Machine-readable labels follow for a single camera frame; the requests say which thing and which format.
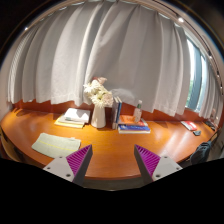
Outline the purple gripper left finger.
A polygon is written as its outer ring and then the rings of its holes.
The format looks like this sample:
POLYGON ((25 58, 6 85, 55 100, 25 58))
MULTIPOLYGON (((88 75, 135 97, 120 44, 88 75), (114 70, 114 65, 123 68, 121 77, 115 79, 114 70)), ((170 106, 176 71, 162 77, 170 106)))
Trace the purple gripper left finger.
POLYGON ((55 158, 44 170, 81 186, 92 155, 92 145, 88 145, 66 157, 55 158))

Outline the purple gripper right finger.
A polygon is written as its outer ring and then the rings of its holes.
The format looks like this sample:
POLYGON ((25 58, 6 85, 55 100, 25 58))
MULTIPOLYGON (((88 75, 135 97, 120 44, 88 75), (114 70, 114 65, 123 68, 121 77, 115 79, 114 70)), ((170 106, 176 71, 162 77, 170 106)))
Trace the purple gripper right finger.
POLYGON ((152 183, 182 169, 170 157, 160 157, 137 144, 134 145, 134 156, 145 184, 152 183))

